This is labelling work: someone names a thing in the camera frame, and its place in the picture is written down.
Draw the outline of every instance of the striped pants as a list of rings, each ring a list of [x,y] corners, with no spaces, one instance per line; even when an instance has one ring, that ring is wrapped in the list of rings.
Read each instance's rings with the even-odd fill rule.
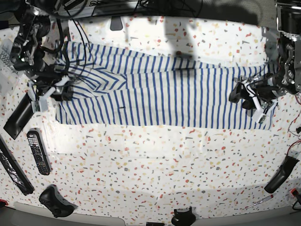
[[[274,73],[276,66],[225,68],[170,56],[69,42],[69,75],[78,76],[73,99],[59,103],[62,124],[172,125],[214,129],[269,129],[253,111],[228,101],[234,78]]]

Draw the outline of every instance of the black remote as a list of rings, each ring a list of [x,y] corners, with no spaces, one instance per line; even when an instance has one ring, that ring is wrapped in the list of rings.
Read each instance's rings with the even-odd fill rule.
[[[50,168],[39,133],[31,130],[27,133],[27,138],[40,174],[49,175]]]

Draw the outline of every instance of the speckled white table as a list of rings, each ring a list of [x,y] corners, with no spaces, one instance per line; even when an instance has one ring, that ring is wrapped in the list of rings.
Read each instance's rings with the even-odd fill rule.
[[[109,30],[110,19],[86,20],[90,41],[149,54],[182,55],[222,65],[260,65],[275,53],[277,35],[256,26],[189,18],[122,18],[124,29]],[[72,39],[80,41],[69,23]],[[17,32],[0,32],[13,39]],[[271,131],[199,129],[171,126],[133,127],[91,124],[60,125],[55,109],[36,113],[16,141],[3,126],[26,91],[24,77],[12,96],[1,99],[0,133],[35,188],[24,196],[0,165],[0,198],[10,206],[40,205],[50,184],[76,204],[76,213],[112,216],[126,224],[171,224],[174,209],[196,208],[200,218],[245,214],[291,205],[292,188],[300,186],[301,163],[277,190],[275,198],[244,210],[268,194],[264,186],[274,175],[288,146],[287,133],[301,106],[294,97],[279,100]],[[301,124],[298,119],[292,125]],[[26,132],[42,131],[52,173],[38,173]]]

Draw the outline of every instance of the game controller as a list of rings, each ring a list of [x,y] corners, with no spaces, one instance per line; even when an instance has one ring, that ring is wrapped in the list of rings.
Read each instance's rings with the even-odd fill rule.
[[[55,196],[55,189],[48,187],[39,197],[39,202],[49,209],[55,218],[65,218],[73,213],[74,207],[62,204]]]

